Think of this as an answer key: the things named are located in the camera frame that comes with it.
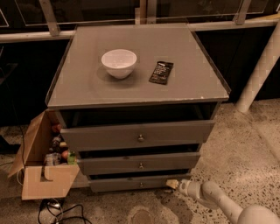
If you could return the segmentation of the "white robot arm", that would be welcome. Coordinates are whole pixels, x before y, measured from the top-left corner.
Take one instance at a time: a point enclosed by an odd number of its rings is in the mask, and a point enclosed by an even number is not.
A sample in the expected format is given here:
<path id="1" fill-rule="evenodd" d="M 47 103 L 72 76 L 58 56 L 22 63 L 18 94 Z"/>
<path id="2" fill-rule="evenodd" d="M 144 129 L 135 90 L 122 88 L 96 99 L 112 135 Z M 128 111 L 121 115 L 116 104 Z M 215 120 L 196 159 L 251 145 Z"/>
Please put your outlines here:
<path id="1" fill-rule="evenodd" d="M 219 208 L 231 224 L 280 224 L 280 218 L 264 206 L 251 205 L 242 208 L 213 181 L 200 184 L 187 179 L 167 179 L 166 185 L 197 200 L 204 207 Z"/>

